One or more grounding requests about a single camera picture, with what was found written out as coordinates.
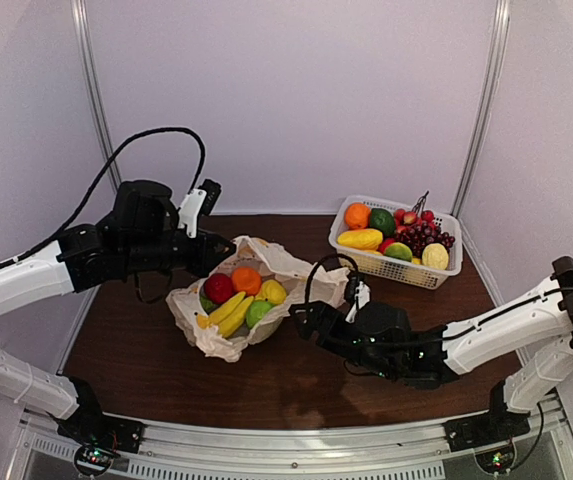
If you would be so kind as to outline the beige plastic bag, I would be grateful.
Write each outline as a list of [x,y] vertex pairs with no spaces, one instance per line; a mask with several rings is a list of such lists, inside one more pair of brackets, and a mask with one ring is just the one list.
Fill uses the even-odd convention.
[[232,258],[217,267],[218,281],[234,273],[259,275],[259,287],[234,290],[218,302],[206,292],[209,279],[175,289],[166,303],[189,345],[205,356],[228,363],[238,361],[242,351],[269,338],[288,315],[288,309],[304,302],[306,281],[313,265],[301,260],[277,243],[238,236]]

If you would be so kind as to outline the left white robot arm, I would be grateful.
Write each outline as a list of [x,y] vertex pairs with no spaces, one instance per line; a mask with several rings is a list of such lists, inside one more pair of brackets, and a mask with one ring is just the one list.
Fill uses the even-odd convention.
[[[96,225],[66,228],[27,257],[0,264],[0,316],[43,299],[81,293],[114,280],[137,279],[177,269],[205,278],[236,250],[225,238],[202,230],[221,186],[205,180],[179,206],[172,191],[154,181],[120,185],[113,209]],[[110,433],[91,388],[49,374],[0,350],[0,394],[69,422],[89,444]]]

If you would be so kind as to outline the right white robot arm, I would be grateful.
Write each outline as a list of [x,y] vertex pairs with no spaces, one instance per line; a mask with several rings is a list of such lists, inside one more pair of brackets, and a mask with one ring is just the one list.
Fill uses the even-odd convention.
[[347,313],[305,298],[289,308],[303,339],[369,374],[432,390],[511,351],[539,341],[536,355],[492,390],[479,419],[485,440],[501,440],[525,421],[550,390],[573,372],[573,258],[560,257],[553,272],[517,299],[484,314],[427,331],[414,331],[405,310],[375,302],[353,271]]

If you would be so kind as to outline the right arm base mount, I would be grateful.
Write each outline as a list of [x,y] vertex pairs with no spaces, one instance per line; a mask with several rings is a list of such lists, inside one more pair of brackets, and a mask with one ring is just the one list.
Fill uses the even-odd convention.
[[443,425],[451,452],[472,449],[477,467],[485,474],[508,474],[517,466],[514,439],[530,432],[529,415],[489,412],[449,420]]

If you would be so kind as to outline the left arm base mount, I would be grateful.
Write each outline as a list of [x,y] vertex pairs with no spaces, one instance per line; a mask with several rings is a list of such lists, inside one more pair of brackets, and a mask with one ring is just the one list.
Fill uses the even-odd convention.
[[73,454],[73,466],[87,478],[107,473],[122,453],[138,453],[143,439],[142,422],[107,415],[101,410],[80,407],[68,419],[53,420],[59,435],[79,445]]

